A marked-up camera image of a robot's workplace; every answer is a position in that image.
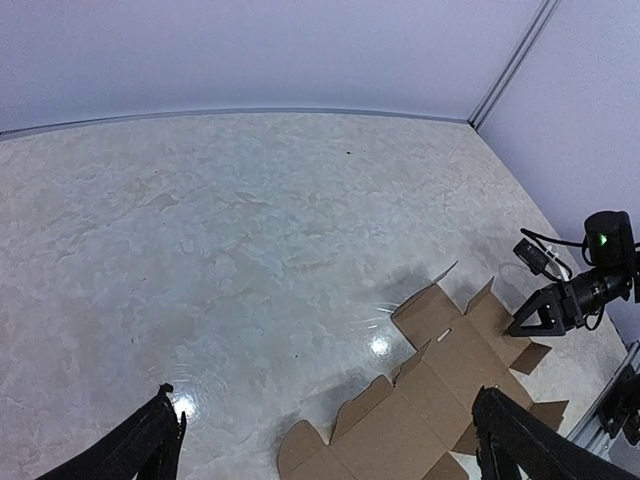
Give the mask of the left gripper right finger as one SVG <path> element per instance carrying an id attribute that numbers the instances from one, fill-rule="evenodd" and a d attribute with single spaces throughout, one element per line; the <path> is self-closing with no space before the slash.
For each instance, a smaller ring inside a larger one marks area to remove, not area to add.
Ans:
<path id="1" fill-rule="evenodd" d="M 636 476 L 556 433 L 497 388 L 472 405 L 483 479 L 634 479 Z"/>

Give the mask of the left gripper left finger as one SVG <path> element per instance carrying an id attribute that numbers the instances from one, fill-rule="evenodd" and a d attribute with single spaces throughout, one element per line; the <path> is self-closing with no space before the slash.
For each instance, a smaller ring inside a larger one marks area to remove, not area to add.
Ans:
<path id="1" fill-rule="evenodd" d="M 44 473 L 43 479 L 175 479 L 186 433 L 164 383 L 158 393 L 87 450 Z"/>

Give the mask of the brown cardboard paper box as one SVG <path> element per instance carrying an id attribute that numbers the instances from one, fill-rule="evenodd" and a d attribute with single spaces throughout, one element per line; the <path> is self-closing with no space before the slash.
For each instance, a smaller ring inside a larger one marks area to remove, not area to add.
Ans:
<path id="1" fill-rule="evenodd" d="M 456 454 L 476 449 L 472 404 L 494 387 L 553 430 L 567 401 L 536 402 L 516 378 L 550 347 L 507 336 L 512 316 L 488 281 L 459 308 L 439 279 L 408 278 L 386 299 L 415 353 L 391 377 L 377 376 L 338 410 L 329 439 L 307 420 L 286 433 L 283 479 L 466 479 Z"/>

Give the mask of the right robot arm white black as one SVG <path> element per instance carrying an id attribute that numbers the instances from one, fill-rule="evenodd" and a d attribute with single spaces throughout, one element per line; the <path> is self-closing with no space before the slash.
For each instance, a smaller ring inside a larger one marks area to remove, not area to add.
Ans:
<path id="1" fill-rule="evenodd" d="M 596 330 L 605 307 L 616 299 L 639 301 L 639 243 L 624 211 L 600 211 L 584 222 L 580 242 L 546 237 L 522 229 L 513 253 L 550 283 L 536 290 L 513 314 L 512 337 L 563 336 L 573 329 Z M 578 248 L 588 270 L 574 274 L 554 245 Z"/>

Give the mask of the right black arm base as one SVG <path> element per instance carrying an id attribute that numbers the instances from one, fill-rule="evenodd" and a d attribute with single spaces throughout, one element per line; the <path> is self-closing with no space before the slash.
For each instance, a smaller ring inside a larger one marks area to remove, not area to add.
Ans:
<path id="1" fill-rule="evenodd" d="M 598 417 L 611 439 L 620 432 L 629 444 L 639 443 L 639 375 L 625 370 L 598 409 Z"/>

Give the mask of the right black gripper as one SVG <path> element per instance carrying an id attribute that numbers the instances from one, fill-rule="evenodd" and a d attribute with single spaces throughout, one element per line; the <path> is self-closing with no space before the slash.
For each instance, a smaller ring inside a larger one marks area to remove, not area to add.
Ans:
<path id="1" fill-rule="evenodd" d="M 559 337 L 571 329 L 596 330 L 605 307 L 630 296 L 630 275 L 622 268 L 592 268 L 554 287 L 536 290 L 513 314 L 511 337 Z"/>

